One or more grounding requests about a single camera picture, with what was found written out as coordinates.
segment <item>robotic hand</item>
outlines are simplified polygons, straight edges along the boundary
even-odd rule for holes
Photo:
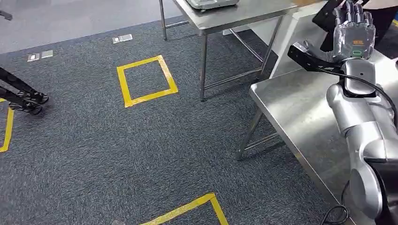
[[[292,45],[288,55],[308,71],[340,76],[326,99],[347,141],[352,199],[376,224],[398,225],[398,115],[390,97],[376,85],[375,67],[367,60],[375,40],[372,16],[350,0],[346,8],[346,15],[334,10],[333,51],[323,52],[304,41]]]

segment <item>black cable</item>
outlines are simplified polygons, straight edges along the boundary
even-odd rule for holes
[[[341,205],[336,205],[336,206],[333,206],[332,208],[330,208],[328,210],[328,212],[326,212],[325,216],[323,217],[320,225],[324,225],[324,224],[343,225],[348,220],[348,218],[350,217],[350,211],[344,206],[344,193],[347,190],[349,184],[350,184],[350,181],[347,181],[347,183],[344,185],[343,191],[341,192]],[[340,212],[339,216],[337,217],[338,220],[336,220],[336,221],[326,220],[329,217],[329,215],[331,214],[331,212],[335,209],[341,209],[341,212]]]
[[[318,68],[318,70],[319,70],[320,72],[324,72],[324,73],[328,73],[328,74],[332,74],[332,75],[336,75],[336,76],[341,76],[341,77],[353,79],[353,80],[359,81],[359,82],[361,82],[361,83],[364,83],[364,84],[366,84],[366,85],[368,85],[368,86],[374,88],[374,89],[375,89],[376,91],[378,91],[381,95],[383,95],[383,97],[385,97],[386,100],[388,101],[388,103],[391,105],[391,108],[392,108],[392,110],[393,110],[393,112],[394,112],[394,125],[395,125],[396,128],[398,128],[398,112],[397,112],[397,107],[395,106],[395,104],[394,104],[394,102],[392,101],[392,99],[390,98],[390,96],[388,96],[387,93],[385,93],[385,92],[383,91],[383,89],[377,87],[376,85],[374,85],[374,84],[372,84],[372,83],[370,83],[370,82],[368,82],[368,81],[366,81],[366,80],[364,80],[364,79],[361,79],[361,78],[358,78],[358,77],[355,77],[355,76],[350,76],[350,75],[345,75],[345,74],[339,74],[339,73],[335,73],[335,72],[332,72],[332,71],[328,71],[328,70],[325,70],[325,69],[322,69],[322,68]]]

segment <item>gray floor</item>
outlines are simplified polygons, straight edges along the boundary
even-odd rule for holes
[[[390,59],[398,57],[398,27],[395,24],[390,26],[390,29],[383,37],[383,40],[375,48]]]
[[[167,18],[180,15],[164,0]],[[160,19],[158,0],[0,0],[0,53],[47,45]]]
[[[112,44],[121,33],[134,38]],[[0,55],[5,69],[51,97],[41,116],[15,113],[10,148],[0,154],[0,225],[134,225],[209,192],[231,225],[319,223],[330,205],[280,139],[234,159],[255,113],[248,88],[256,79],[211,89],[199,102],[193,33],[173,28],[164,42],[152,22]],[[252,32],[242,36],[263,50]],[[233,37],[213,34],[209,46],[207,82],[259,65]],[[54,57],[26,62],[47,49]],[[116,67],[159,54],[179,92],[124,108]],[[133,98],[164,88],[156,64],[126,76]],[[263,120],[254,138],[273,132]],[[168,224],[215,223],[206,204]]]

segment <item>robot finger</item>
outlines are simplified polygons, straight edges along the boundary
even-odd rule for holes
[[[344,13],[341,11],[341,8],[335,8],[333,14],[336,16],[336,26],[344,23],[345,16]]]
[[[370,12],[364,12],[363,16],[365,18],[366,25],[368,25],[368,26],[373,25],[373,17]]]
[[[355,22],[356,23],[362,23],[363,22],[363,8],[361,4],[355,4],[354,5],[355,9]]]
[[[347,21],[348,22],[355,22],[354,18],[354,3],[352,0],[345,1],[345,6],[347,7]]]

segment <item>stainless steel table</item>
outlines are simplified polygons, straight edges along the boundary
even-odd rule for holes
[[[205,90],[230,82],[244,76],[260,72],[263,74],[267,64],[269,55],[271,53],[272,45],[278,33],[279,27],[282,23],[283,15],[297,11],[297,5],[291,0],[240,0],[236,6],[222,7],[217,9],[210,9],[207,11],[200,11],[193,9],[186,0],[173,0],[177,7],[181,10],[182,14],[188,21],[178,22],[175,24],[166,25],[163,11],[163,0],[159,0],[161,8],[161,19],[163,27],[164,39],[167,40],[166,29],[190,23],[202,36],[202,55],[201,63],[202,68],[199,77],[199,97],[204,100]],[[273,31],[272,38],[262,59],[249,45],[247,45],[232,28],[237,26],[246,25],[270,18],[279,17],[278,23]],[[231,78],[215,82],[213,84],[205,85],[206,77],[206,57],[207,57],[207,36],[222,30],[229,29],[234,36],[260,61],[262,65],[252,71],[248,71]]]
[[[375,63],[376,82],[398,104],[395,63],[377,51],[370,60]],[[264,114],[318,188],[333,202],[340,199],[350,174],[345,139],[338,133],[333,112],[325,98],[328,87],[337,81],[333,75],[300,69],[253,84],[250,94],[259,110],[245,138],[248,142]],[[346,203],[356,224],[374,223],[353,206],[349,195],[346,195]]]

